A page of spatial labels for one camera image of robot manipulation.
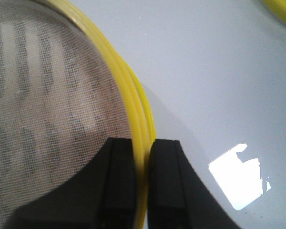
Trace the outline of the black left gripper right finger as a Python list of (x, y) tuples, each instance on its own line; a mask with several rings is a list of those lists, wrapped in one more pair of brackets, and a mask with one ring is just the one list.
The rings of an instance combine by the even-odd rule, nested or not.
[(237, 229), (203, 184), (177, 140), (156, 139), (149, 158), (150, 229)]

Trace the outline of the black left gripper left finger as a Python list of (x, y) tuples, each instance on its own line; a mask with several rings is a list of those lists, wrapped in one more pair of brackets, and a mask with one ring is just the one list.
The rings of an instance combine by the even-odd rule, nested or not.
[(131, 139), (108, 138), (87, 165), (13, 211), (8, 229), (132, 229), (137, 181)]

